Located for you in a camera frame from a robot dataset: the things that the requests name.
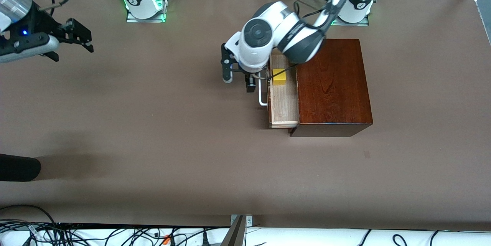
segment metal handle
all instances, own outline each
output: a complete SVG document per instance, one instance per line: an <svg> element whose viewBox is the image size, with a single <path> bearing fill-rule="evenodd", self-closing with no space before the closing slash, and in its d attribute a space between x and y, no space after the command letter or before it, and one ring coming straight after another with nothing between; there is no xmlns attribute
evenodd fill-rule
<svg viewBox="0 0 491 246"><path fill-rule="evenodd" d="M258 91L259 91L259 105L263 106L263 107L268 107L268 103L263 103L263 91L261 90L261 83L263 82L263 80L261 79L258 79Z"/></svg>

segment wooden drawer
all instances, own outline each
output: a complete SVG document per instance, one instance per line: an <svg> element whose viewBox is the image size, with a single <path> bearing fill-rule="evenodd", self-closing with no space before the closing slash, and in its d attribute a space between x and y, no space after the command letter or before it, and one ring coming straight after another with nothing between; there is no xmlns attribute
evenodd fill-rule
<svg viewBox="0 0 491 246"><path fill-rule="evenodd" d="M286 69L290 66L288 59L273 50L270 56L268 71L271 69ZM273 86L268 82L268 110L271 128L294 128L298 125L298 91L295 68L286 72L286 84Z"/></svg>

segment tabletop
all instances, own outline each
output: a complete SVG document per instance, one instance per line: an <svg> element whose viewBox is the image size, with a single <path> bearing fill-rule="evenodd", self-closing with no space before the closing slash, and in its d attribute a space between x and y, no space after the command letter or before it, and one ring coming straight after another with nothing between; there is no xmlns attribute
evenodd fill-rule
<svg viewBox="0 0 491 246"><path fill-rule="evenodd" d="M0 204L79 223L490 229L491 47L474 0L377 0L369 27L330 29L363 52L374 124L350 138L268 129L257 95L221 80L221 43L271 1L170 0L160 24L126 23L119 0L57 8L95 52L0 65L0 153L43 165L0 183Z"/></svg>

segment yellow sponge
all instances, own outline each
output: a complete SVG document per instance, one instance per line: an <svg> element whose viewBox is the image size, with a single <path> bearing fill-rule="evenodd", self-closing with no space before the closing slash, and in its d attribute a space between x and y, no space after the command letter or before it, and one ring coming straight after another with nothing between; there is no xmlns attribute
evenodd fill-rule
<svg viewBox="0 0 491 246"><path fill-rule="evenodd" d="M286 84L286 71L284 70L285 69L273 69L273 75L276 75L283 71L282 73L273 77L273 86L282 86Z"/></svg>

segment wooden cabinet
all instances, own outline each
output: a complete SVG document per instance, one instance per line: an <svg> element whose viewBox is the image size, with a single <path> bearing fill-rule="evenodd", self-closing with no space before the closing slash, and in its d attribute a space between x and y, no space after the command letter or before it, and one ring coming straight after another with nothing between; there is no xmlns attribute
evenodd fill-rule
<svg viewBox="0 0 491 246"><path fill-rule="evenodd" d="M288 66L272 53L270 69ZM271 128L290 128L291 136L349 137L373 124L358 39L325 40L288 72L286 85L269 85L268 96Z"/></svg>

